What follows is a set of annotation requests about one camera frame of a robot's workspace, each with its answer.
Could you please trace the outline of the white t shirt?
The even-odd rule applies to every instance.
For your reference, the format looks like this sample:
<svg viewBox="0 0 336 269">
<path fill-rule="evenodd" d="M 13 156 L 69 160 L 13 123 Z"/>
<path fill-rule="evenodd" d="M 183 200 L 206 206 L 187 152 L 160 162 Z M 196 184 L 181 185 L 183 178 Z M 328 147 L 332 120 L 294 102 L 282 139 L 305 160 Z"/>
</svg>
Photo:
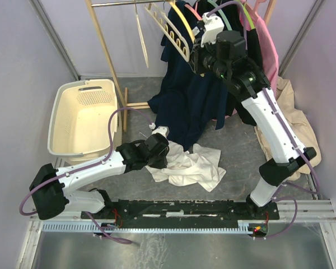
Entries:
<svg viewBox="0 0 336 269">
<path fill-rule="evenodd" d="M 202 147 L 195 143 L 193 152 L 184 151 L 182 145 L 169 142 L 166 156 L 167 167 L 163 169 L 146 169 L 155 182 L 168 181 L 170 184 L 183 187 L 199 184 L 207 192 L 213 191 L 226 174 L 226 170 L 218 166 L 221 150 Z"/>
</svg>

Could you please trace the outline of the yellow hanger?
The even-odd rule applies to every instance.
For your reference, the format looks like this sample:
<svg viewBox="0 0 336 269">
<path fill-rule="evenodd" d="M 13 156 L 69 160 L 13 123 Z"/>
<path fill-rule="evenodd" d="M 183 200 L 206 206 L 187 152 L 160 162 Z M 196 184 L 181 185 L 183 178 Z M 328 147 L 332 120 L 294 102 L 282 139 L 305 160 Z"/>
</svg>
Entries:
<svg viewBox="0 0 336 269">
<path fill-rule="evenodd" d="M 190 58 L 189 58 L 189 65 L 192 69 L 192 71 L 197 74 L 200 75 L 200 77 L 204 77 L 205 74 L 204 73 L 198 73 L 195 70 L 195 65 L 194 65 L 194 45 L 195 45 L 195 36 L 193 34 L 192 28 L 190 27 L 188 20 L 185 18 L 184 14 L 181 12 L 181 10 L 179 9 L 179 7 L 176 5 L 176 1 L 170 1 L 170 6 L 173 8 L 173 10 L 176 12 L 176 14 L 178 15 L 178 17 L 181 19 L 190 39 L 191 39 L 191 46 L 189 47 L 190 49 Z"/>
</svg>

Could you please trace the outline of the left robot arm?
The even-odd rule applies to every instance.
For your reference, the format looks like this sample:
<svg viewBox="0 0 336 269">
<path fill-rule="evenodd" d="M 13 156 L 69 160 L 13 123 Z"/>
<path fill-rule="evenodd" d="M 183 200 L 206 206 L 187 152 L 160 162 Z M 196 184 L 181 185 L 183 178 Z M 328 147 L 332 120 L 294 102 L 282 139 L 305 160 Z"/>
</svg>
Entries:
<svg viewBox="0 0 336 269">
<path fill-rule="evenodd" d="M 86 185 L 111 176 L 141 170 L 146 166 L 163 169 L 169 151 L 167 128 L 158 128 L 146 140 L 124 143 L 111 154 L 74 166 L 54 168 L 43 165 L 29 187 L 40 220 L 49 220 L 64 211 L 88 211 L 108 218 L 113 211 L 103 191 L 81 191 Z"/>
</svg>

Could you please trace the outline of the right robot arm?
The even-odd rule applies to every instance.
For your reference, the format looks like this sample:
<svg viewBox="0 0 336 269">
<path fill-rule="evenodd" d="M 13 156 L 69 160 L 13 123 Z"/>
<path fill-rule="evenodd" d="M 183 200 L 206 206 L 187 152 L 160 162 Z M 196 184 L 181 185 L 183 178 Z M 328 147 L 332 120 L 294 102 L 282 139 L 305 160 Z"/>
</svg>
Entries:
<svg viewBox="0 0 336 269">
<path fill-rule="evenodd" d="M 257 125 L 270 145 L 272 158 L 259 167 L 260 180 L 246 198 L 246 214 L 259 219 L 282 183 L 300 167 L 312 167 L 316 150 L 306 147 L 289 126 L 269 80 L 248 56 L 238 31 L 204 33 L 194 43 L 190 65 L 196 74 L 216 75 L 232 95 L 238 114 Z"/>
</svg>

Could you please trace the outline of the black t shirt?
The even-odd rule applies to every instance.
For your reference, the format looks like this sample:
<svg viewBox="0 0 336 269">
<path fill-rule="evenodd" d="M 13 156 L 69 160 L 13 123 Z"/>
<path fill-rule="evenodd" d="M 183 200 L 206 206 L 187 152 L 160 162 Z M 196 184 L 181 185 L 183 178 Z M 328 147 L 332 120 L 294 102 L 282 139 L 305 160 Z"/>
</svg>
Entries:
<svg viewBox="0 0 336 269">
<path fill-rule="evenodd" d="M 198 90 L 199 105 L 202 106 L 201 121 L 208 123 L 216 120 L 216 130 L 225 125 L 226 102 L 228 96 L 227 86 L 213 73 L 208 72 L 204 77 L 194 75 L 194 86 Z"/>
<path fill-rule="evenodd" d="M 243 26 L 241 24 L 240 17 L 240 9 L 237 5 L 230 5 L 222 8 L 222 11 L 225 13 L 227 19 L 230 22 L 230 25 L 234 31 L 239 31 L 240 34 L 243 34 Z M 255 61 L 255 63 L 262 68 L 262 54 L 260 51 L 260 44 L 258 40 L 258 35 L 256 30 L 247 30 L 246 28 L 246 36 L 248 39 L 248 57 Z M 236 101 L 236 98 L 228 93 L 227 102 L 226 102 L 226 116 L 231 116 L 235 113 L 238 113 L 241 121 L 245 124 L 256 126 L 255 120 L 253 120 L 252 116 L 248 114 L 247 110 L 242 107 L 240 103 Z"/>
</svg>

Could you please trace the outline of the black t shirt left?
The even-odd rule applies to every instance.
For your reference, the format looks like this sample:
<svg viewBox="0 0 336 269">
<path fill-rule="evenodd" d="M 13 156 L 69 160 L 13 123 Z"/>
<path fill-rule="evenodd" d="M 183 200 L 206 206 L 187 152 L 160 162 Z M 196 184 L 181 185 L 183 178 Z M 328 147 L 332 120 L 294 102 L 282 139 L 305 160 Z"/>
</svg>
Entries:
<svg viewBox="0 0 336 269">
<path fill-rule="evenodd" d="M 213 73 L 208 72 L 204 77 L 194 75 L 194 86 L 198 90 L 199 105 L 202 106 L 201 121 L 208 123 L 216 120 L 216 130 L 225 125 L 226 102 L 228 96 L 227 86 Z"/>
</svg>

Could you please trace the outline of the pink hanger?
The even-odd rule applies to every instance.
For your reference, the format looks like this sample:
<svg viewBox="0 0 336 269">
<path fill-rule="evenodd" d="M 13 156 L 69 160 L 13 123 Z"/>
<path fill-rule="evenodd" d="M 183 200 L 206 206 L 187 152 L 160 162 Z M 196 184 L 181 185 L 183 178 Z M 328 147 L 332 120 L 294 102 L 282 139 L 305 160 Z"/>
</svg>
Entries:
<svg viewBox="0 0 336 269">
<path fill-rule="evenodd" d="M 260 16 L 263 16 L 266 13 L 268 6 L 269 6 L 269 0 L 252 1 L 253 10 Z"/>
<path fill-rule="evenodd" d="M 198 21 L 202 20 L 202 17 L 198 14 L 197 10 L 193 8 L 190 4 L 185 4 L 184 7 L 187 8 Z"/>
</svg>

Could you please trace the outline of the pink t shirt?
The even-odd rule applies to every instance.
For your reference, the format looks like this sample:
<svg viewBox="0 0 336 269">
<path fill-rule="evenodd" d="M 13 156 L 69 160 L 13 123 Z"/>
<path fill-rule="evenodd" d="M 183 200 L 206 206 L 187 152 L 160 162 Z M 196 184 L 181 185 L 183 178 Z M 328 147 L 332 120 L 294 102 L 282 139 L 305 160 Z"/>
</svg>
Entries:
<svg viewBox="0 0 336 269">
<path fill-rule="evenodd" d="M 241 1 L 241 2 L 246 4 L 246 9 L 250 14 L 253 23 L 255 25 L 255 30 L 258 35 L 258 40 L 260 44 L 260 51 L 262 54 L 263 71 L 268 80 L 270 81 L 271 88 L 274 92 L 274 96 L 276 96 L 278 71 L 279 71 L 279 60 L 276 47 L 268 30 L 265 19 L 261 18 L 253 10 L 253 8 L 247 4 L 247 1 Z M 241 22 L 243 22 L 243 19 L 245 19 L 244 26 L 247 28 L 247 30 L 251 30 L 245 15 L 243 15 L 242 12 L 240 12 L 240 14 L 241 14 L 240 15 Z"/>
</svg>

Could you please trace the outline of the lime green hanger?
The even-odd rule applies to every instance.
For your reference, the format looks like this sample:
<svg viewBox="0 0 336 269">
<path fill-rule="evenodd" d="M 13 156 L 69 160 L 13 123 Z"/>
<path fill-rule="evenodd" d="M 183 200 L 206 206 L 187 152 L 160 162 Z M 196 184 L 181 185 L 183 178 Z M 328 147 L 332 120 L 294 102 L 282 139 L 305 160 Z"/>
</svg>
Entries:
<svg viewBox="0 0 336 269">
<path fill-rule="evenodd" d="M 243 9 L 243 12 L 245 14 L 245 17 L 246 19 L 248 20 L 248 23 L 249 23 L 249 26 L 250 26 L 250 29 L 251 30 L 254 30 L 255 29 L 255 25 L 253 23 L 253 20 L 250 16 L 250 14 L 248 13 L 247 9 L 246 9 L 246 4 L 245 3 L 242 3 L 240 0 L 235 0 L 238 4 L 240 4 L 240 6 L 242 7 Z"/>
</svg>

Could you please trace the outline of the navy blue t shirt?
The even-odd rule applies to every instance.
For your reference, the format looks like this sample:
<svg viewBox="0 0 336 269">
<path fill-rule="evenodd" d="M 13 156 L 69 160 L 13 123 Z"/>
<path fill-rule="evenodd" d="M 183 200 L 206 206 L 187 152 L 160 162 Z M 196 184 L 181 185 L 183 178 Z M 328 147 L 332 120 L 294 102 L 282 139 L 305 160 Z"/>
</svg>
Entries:
<svg viewBox="0 0 336 269">
<path fill-rule="evenodd" d="M 169 128 L 168 139 L 188 150 L 211 120 L 206 124 L 201 121 L 202 106 L 193 84 L 196 74 L 165 36 L 161 46 L 161 60 L 167 63 L 167 72 L 159 93 L 148 101 L 148 105 L 156 114 L 155 124 Z"/>
</svg>

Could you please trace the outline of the pink hanger far right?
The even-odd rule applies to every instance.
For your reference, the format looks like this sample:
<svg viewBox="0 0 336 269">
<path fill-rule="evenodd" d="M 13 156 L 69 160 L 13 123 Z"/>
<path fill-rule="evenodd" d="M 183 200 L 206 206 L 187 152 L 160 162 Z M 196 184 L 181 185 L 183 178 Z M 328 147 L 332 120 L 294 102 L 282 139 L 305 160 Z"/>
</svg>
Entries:
<svg viewBox="0 0 336 269">
<path fill-rule="evenodd" d="M 269 0 L 252 1 L 253 10 L 260 16 L 263 16 L 266 13 L 268 6 L 269 6 Z"/>
</svg>

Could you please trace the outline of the white plastic hanger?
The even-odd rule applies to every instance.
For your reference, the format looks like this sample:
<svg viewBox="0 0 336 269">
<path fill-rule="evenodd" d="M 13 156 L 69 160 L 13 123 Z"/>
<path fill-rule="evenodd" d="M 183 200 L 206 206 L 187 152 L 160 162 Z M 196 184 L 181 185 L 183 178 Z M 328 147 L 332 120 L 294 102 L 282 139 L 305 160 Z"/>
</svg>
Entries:
<svg viewBox="0 0 336 269">
<path fill-rule="evenodd" d="M 142 48 L 144 61 L 145 61 L 146 67 L 149 68 L 148 53 L 147 53 L 147 48 L 146 48 L 145 41 L 144 41 L 144 36 L 143 36 L 142 28 L 141 28 L 141 23 L 140 23 L 140 20 L 139 20 L 138 9 L 137 9 L 137 1 L 136 0 L 134 0 L 134 9 L 135 9 L 135 14 L 136 14 L 137 29 L 138 29 L 138 34 L 139 34 L 139 39 L 140 39 L 140 43 L 141 43 L 141 48 Z"/>
</svg>

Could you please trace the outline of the cream laundry basket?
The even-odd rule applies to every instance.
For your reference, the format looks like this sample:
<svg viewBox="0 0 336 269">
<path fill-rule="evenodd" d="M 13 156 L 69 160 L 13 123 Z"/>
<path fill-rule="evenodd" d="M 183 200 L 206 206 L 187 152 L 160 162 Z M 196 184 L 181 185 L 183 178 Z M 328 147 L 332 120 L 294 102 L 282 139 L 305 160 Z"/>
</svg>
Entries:
<svg viewBox="0 0 336 269">
<path fill-rule="evenodd" d="M 69 165 L 106 155 L 122 144 L 122 119 L 109 79 L 70 82 L 56 94 L 48 151 Z"/>
</svg>

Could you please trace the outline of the beige garment on floor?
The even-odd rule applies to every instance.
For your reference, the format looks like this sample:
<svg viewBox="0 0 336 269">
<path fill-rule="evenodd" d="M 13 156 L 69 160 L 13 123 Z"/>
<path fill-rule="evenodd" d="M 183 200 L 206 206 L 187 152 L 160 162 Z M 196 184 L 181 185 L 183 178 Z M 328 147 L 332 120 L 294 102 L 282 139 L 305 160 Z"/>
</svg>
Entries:
<svg viewBox="0 0 336 269">
<path fill-rule="evenodd" d="M 278 77 L 276 100 L 297 138 L 306 147 L 313 147 L 315 149 L 316 157 L 310 161 L 311 165 L 313 167 L 319 165 L 321 162 L 321 151 L 318 145 L 318 141 L 316 139 L 314 130 L 307 120 L 304 112 L 295 108 L 295 93 L 290 80 Z M 259 127 L 254 127 L 254 129 L 266 160 L 270 160 L 272 158 L 270 145 L 268 144 Z M 296 181 L 303 174 L 310 174 L 310 169 L 307 165 L 299 168 L 299 170 L 290 176 L 288 180 Z"/>
</svg>

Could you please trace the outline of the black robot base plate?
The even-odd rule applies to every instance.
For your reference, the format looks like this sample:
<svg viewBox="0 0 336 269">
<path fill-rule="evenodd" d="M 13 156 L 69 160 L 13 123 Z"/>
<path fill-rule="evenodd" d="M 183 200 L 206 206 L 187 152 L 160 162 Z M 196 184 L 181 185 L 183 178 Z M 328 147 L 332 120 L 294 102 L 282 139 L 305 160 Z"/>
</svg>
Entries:
<svg viewBox="0 0 336 269">
<path fill-rule="evenodd" d="M 112 220 L 123 229 L 236 228 L 240 220 L 278 220 L 277 204 L 257 208 L 251 203 L 215 201 L 118 200 L 97 213 L 95 220 Z"/>
</svg>

